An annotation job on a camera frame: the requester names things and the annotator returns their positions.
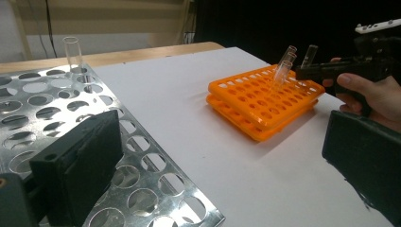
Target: dark background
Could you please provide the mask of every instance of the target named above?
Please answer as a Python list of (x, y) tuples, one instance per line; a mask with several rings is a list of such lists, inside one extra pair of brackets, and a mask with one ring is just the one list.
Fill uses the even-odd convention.
[(319, 50), (314, 63), (357, 55), (354, 38), (363, 26), (401, 18), (399, 0), (375, 1), (197, 0), (194, 41), (239, 47), (259, 59), (279, 62), (289, 45), (298, 48), (294, 65), (307, 48)]

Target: test tube rack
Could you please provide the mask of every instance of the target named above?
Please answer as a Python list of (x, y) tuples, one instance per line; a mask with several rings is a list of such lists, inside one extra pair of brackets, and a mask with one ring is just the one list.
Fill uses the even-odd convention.
[(206, 101), (252, 139), (265, 141), (313, 109), (324, 93), (312, 80), (298, 81), (292, 70), (280, 88), (274, 87), (276, 66), (212, 81)]
[(109, 110), (118, 111), (124, 156), (84, 226), (219, 226), (225, 217), (88, 64), (0, 75), (0, 173), (25, 178), (30, 158)]

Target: wooden table edge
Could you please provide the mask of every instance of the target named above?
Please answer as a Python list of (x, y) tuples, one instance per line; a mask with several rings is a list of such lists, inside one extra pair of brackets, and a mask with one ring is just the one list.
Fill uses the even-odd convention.
[[(213, 42), (197, 44), (181, 44), (163, 47), (154, 47), (146, 49), (126, 50), (102, 54), (83, 55), (83, 60), (91, 67), (103, 66), (109, 64), (157, 59), (169, 56), (198, 53), (202, 51), (217, 50), (224, 48), (220, 44)], [(68, 64), (66, 58), (46, 59), (36, 61), (18, 61), (0, 63), (0, 74), (19, 72), (33, 69), (50, 68)]]

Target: cable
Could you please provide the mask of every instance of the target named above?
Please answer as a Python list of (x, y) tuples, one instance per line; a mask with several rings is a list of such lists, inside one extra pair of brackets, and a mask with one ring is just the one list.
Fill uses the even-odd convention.
[(53, 31), (51, 29), (49, 4), (48, 4), (47, 0), (45, 0), (45, 2), (46, 2), (47, 29), (49, 31), (49, 39), (50, 39), (51, 46), (53, 47), (54, 56), (57, 58), (57, 53), (56, 53), (56, 49), (54, 48), (54, 42), (53, 42)]
[(39, 21), (38, 21), (38, 18), (36, 17), (36, 12), (35, 12), (34, 8), (32, 7), (30, 0), (28, 0), (27, 2), (29, 3), (29, 7), (30, 7), (30, 10), (32, 11), (33, 19), (35, 20), (36, 27), (38, 28), (39, 40), (41, 41), (42, 48), (44, 49), (44, 54), (46, 55), (46, 58), (48, 59), (49, 57), (47, 55), (46, 48), (44, 47), (44, 41), (42, 40), (42, 30), (41, 30), (41, 27), (39, 26)]

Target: black device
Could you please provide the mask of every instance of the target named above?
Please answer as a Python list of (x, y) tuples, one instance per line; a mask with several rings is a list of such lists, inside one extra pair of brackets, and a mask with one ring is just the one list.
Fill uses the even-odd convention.
[(393, 76), (401, 84), (401, 36), (397, 36), (401, 31), (401, 19), (373, 26), (357, 26), (356, 31), (361, 33), (354, 39), (359, 56), (297, 66), (296, 79), (334, 80), (335, 92), (353, 95), (362, 103), (362, 114), (368, 116), (371, 109), (364, 96), (340, 87), (336, 79), (341, 73), (357, 74), (373, 82)]
[(367, 207), (401, 226), (400, 133), (364, 116), (332, 111), (322, 155)]
[(94, 115), (30, 161), (25, 179), (0, 174), (0, 226), (81, 226), (122, 158), (117, 111)]

